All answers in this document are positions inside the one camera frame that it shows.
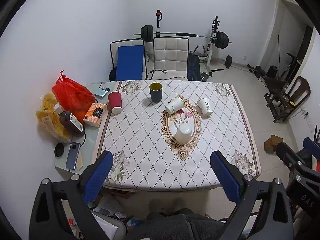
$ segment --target white padded chair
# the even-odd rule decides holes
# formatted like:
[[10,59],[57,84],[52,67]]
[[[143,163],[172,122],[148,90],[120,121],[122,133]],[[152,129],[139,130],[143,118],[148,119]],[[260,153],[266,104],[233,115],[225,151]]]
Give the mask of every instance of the white padded chair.
[[[110,43],[110,53],[111,53],[111,59],[112,59],[112,65],[113,68],[117,66],[118,61],[118,48],[120,46],[135,46],[135,45],[143,45],[144,47],[144,41],[143,39],[129,39],[129,40],[122,40],[122,41],[113,41]],[[142,69],[142,78],[146,79],[147,70],[146,70],[146,55],[143,52],[143,69]]]
[[153,39],[153,66],[156,71],[153,72],[153,75],[149,74],[148,78],[186,80],[188,78],[188,51],[188,38],[155,37]]

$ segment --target red cup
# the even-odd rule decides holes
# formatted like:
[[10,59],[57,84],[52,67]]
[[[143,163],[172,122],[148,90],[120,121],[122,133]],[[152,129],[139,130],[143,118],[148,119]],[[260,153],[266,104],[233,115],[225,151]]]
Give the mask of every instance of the red cup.
[[122,111],[121,93],[118,91],[111,92],[108,95],[109,108],[113,114],[119,114]]

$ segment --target black speaker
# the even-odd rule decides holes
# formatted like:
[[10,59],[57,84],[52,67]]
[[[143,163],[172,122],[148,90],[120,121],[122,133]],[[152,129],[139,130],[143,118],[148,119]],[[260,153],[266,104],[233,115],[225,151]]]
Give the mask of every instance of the black speaker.
[[277,66],[271,65],[268,72],[267,72],[267,77],[269,78],[275,78],[278,73],[278,68]]

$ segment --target black cup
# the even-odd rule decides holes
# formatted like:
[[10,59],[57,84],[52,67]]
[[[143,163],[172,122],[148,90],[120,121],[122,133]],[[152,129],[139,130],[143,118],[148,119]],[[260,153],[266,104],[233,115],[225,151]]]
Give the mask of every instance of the black cup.
[[149,88],[151,100],[155,103],[159,103],[162,99],[162,85],[160,83],[152,83]]

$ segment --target cup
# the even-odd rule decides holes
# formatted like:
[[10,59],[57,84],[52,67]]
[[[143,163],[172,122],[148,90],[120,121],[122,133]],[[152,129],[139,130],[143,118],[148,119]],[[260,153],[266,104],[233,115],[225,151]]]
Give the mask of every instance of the cup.
[[210,106],[209,98],[201,98],[198,100],[197,104],[201,108],[203,115],[206,115],[207,117],[210,117],[210,115],[212,115],[213,110]]
[[121,93],[118,91],[111,92],[108,95],[109,108],[113,114],[119,114],[122,111]]
[[155,103],[159,103],[162,99],[162,84],[152,83],[149,88],[151,100]]
[[184,107],[183,101],[180,97],[176,97],[175,99],[171,100],[171,102],[165,107],[169,114],[173,114],[178,110]]
[[187,123],[182,123],[179,126],[174,138],[180,145],[185,145],[190,140],[191,135],[192,135],[192,130],[190,125]]

